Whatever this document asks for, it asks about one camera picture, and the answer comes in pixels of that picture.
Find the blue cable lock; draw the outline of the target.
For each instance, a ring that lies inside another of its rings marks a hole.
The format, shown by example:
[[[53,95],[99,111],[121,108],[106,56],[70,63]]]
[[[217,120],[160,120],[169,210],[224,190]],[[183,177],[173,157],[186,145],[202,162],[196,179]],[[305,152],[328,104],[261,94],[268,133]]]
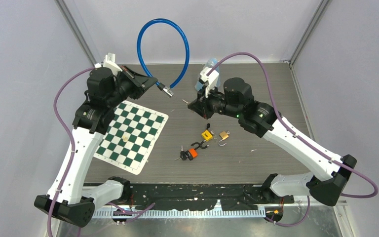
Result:
[[[137,35],[136,53],[144,73],[153,77],[144,57],[145,50],[152,54],[152,63],[164,60],[179,63],[177,57],[183,56],[183,67],[173,82],[165,84],[158,80],[155,83],[160,91],[170,98],[173,97],[172,89],[184,78],[190,64],[190,44],[186,34],[178,24],[166,18],[155,18],[143,25]]]

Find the brass padlock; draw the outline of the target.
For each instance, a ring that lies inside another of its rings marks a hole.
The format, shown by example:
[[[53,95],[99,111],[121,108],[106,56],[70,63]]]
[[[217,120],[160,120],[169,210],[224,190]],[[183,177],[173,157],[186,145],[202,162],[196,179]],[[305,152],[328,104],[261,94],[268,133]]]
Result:
[[[229,134],[230,134],[230,132],[229,131],[223,131],[223,132],[221,132],[220,134],[219,134],[219,136],[220,136],[220,140],[218,141],[218,145],[219,146],[225,146],[226,145],[226,143],[224,143],[224,141],[229,137]]]

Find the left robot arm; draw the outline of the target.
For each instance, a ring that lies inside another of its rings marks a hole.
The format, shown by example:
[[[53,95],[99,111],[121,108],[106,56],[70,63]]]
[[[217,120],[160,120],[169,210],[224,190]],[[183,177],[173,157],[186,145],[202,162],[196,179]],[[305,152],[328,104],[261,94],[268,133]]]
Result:
[[[115,108],[127,99],[139,99],[156,84],[155,77],[139,74],[127,66],[89,68],[85,101],[76,110],[73,127],[67,128],[70,145],[59,173],[34,205],[49,219],[83,228],[95,210],[112,201],[127,204],[132,197],[130,182],[110,177],[103,184],[83,190],[84,180],[98,146],[114,119]]]

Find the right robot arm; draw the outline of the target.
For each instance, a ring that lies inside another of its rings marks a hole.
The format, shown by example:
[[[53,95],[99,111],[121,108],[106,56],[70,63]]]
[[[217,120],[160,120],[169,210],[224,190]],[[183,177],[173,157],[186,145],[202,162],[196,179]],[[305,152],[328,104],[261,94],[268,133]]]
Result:
[[[357,160],[351,155],[330,152],[296,129],[274,108],[256,101],[252,88],[241,78],[227,79],[224,92],[219,92],[216,81],[198,79],[202,85],[197,98],[188,108],[204,119],[214,113],[236,118],[240,126],[263,138],[300,161],[309,169],[298,175],[271,174],[262,185],[262,196],[276,202],[284,196],[312,196],[318,202],[335,206],[345,188]]]

